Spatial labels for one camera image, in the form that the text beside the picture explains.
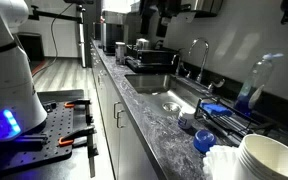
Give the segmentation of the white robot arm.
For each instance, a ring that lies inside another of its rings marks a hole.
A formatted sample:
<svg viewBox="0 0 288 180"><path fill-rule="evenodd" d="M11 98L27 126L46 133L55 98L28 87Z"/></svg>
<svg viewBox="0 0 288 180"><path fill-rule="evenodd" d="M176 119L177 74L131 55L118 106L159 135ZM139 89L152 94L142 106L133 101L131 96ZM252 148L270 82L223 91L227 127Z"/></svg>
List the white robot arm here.
<svg viewBox="0 0 288 180"><path fill-rule="evenodd" d="M17 138L47 117L35 91L28 56L14 38L28 16L24 0L0 0L0 142Z"/></svg>

